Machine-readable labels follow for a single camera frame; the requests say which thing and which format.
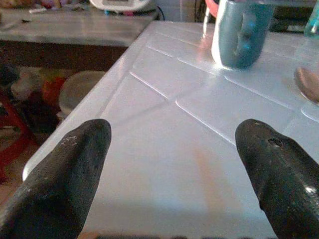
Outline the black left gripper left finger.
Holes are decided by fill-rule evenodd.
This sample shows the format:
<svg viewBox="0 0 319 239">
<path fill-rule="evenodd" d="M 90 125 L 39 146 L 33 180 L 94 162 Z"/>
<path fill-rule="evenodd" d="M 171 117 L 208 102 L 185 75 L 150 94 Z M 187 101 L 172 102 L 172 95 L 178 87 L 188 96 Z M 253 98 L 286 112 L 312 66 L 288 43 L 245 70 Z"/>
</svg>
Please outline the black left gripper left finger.
<svg viewBox="0 0 319 239">
<path fill-rule="evenodd" d="M 75 239 L 85 224 L 111 144 L 111 126 L 91 119 L 65 134 L 0 212 L 3 239 Z"/>
</svg>

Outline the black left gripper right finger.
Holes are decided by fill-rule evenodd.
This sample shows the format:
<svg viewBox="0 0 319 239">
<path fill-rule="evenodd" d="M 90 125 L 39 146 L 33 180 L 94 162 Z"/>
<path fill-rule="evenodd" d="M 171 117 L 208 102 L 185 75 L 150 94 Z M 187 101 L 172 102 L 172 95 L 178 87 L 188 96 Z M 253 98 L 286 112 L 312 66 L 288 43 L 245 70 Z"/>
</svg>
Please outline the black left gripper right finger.
<svg viewBox="0 0 319 239">
<path fill-rule="evenodd" d="M 319 165 L 292 138 L 247 119 L 235 131 L 237 152 L 260 209 L 279 239 L 319 237 Z"/>
</svg>

